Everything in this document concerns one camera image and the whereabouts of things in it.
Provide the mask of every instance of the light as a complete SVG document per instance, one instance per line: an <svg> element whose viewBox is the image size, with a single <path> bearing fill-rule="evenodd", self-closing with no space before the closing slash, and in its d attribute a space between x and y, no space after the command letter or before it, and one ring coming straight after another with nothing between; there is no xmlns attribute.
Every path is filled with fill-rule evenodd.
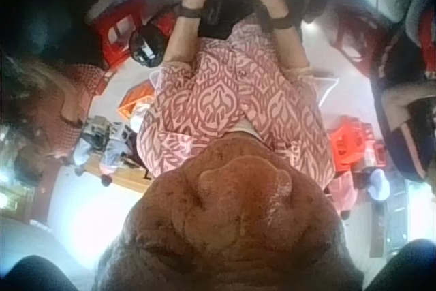
<svg viewBox="0 0 436 291"><path fill-rule="evenodd" d="M301 23L301 27L309 33L314 33L318 30L318 26L316 25L316 23L312 22L312 23L306 23L306 22L302 22Z"/></svg>
<svg viewBox="0 0 436 291"><path fill-rule="evenodd" d="M2 172L0 172L0 181L4 182L4 183L9 182L9 176L4 174L4 173L2 173Z"/></svg>
<svg viewBox="0 0 436 291"><path fill-rule="evenodd" d="M7 196L4 193L0 192L0 209L5 208L8 201L9 200L7 199Z"/></svg>

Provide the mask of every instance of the black strap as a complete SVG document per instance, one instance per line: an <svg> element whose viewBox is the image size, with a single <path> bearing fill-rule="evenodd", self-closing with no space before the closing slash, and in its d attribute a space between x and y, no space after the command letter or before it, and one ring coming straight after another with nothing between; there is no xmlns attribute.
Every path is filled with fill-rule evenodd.
<svg viewBox="0 0 436 291"><path fill-rule="evenodd" d="M295 27L298 24L298 20L291 14L287 13L285 17L282 18L271 18L271 25L277 30L286 30L291 27Z"/></svg>
<svg viewBox="0 0 436 291"><path fill-rule="evenodd" d="M200 8L199 10L193 10L191 8L183 7L183 5L180 5L178 7L178 16L179 17L186 17L186 18L202 18L203 17L203 9Z"/></svg>

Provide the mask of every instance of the orange box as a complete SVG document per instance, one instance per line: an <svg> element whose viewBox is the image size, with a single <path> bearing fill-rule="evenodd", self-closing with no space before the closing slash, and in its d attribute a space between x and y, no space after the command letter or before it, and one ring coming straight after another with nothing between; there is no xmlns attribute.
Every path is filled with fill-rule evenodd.
<svg viewBox="0 0 436 291"><path fill-rule="evenodd" d="M155 89L153 88L150 80L137 85L130 89L123 101L118 106L118 113L129 120L130 116L138 102L153 103L155 99Z"/></svg>

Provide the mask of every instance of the patterned fabric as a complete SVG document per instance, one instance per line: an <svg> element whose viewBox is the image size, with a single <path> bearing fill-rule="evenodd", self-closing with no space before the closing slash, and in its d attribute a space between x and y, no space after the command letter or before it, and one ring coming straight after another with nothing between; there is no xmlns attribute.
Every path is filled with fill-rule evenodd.
<svg viewBox="0 0 436 291"><path fill-rule="evenodd" d="M71 80L78 91L79 118L85 122L89 106L104 71L91 65L70 65L63 75ZM30 119L46 135L46 139L56 157L67 156L79 139L81 129L62 120L60 112L64 94L56 85L48 83L37 99L33 99L32 108L28 108Z"/></svg>
<svg viewBox="0 0 436 291"><path fill-rule="evenodd" d="M334 174L314 89L281 70L273 41L254 17L227 40L201 39L193 65L161 67L155 103L138 134L152 174L179 167L246 117L263 143L324 188Z"/></svg>

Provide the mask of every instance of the wall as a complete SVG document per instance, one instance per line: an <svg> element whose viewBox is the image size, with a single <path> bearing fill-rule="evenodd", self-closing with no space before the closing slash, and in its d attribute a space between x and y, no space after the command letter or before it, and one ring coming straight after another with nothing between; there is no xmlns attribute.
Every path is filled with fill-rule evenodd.
<svg viewBox="0 0 436 291"><path fill-rule="evenodd" d="M62 167L54 187L48 226L66 250L87 269L118 236L127 214L142 194L118 185L104 187L99 177Z"/></svg>

